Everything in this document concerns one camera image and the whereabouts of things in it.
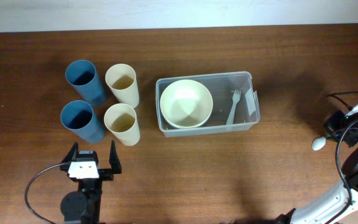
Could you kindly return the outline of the white plastic spoon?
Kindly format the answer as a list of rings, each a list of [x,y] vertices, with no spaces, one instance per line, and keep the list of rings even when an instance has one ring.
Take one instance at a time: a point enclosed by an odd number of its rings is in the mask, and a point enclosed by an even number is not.
[[[311,145],[312,150],[318,151],[322,149],[326,145],[326,141],[329,137],[330,135],[325,134],[324,136],[314,139]]]

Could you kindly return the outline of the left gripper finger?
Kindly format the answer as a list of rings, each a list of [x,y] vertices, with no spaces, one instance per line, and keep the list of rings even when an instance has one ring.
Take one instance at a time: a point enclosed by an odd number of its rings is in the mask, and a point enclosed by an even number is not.
[[[109,163],[111,165],[111,169],[113,174],[121,174],[122,173],[122,167],[120,160],[117,155],[116,151],[116,145],[114,140],[111,141],[111,148],[109,153]]]
[[[78,143],[74,142],[68,154],[63,158],[62,163],[69,163],[76,160],[78,154]]]

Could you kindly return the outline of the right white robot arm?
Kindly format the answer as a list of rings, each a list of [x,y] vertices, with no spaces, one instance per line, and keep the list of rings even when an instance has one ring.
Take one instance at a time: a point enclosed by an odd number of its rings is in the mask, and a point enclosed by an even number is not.
[[[339,110],[330,116],[323,125],[326,133],[312,142],[315,151],[327,140],[337,143],[335,163],[340,181],[311,204],[281,214],[275,223],[337,223],[358,210],[358,104],[346,107],[349,112]]]

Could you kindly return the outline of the white plastic fork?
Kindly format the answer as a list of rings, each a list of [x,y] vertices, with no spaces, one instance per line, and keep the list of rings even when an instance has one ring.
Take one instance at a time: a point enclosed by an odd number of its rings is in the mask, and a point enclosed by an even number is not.
[[[238,102],[240,101],[240,98],[241,98],[241,91],[235,90],[234,94],[232,96],[232,107],[231,107],[229,116],[227,118],[226,125],[231,125],[234,123],[234,115],[236,112],[236,106],[237,106]]]

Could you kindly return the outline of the cream bowl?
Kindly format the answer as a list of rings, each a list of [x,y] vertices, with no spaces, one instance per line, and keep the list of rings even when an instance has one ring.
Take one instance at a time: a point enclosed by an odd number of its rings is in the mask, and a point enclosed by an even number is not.
[[[183,119],[180,119],[176,123],[170,122],[163,115],[161,115],[161,120],[166,122],[167,126],[170,126],[173,129],[189,129],[189,128],[200,128],[207,124],[209,118],[198,119],[192,116],[186,116]]]
[[[211,92],[202,83],[179,80],[164,89],[159,106],[168,124],[186,129],[204,125],[212,114],[214,102]]]

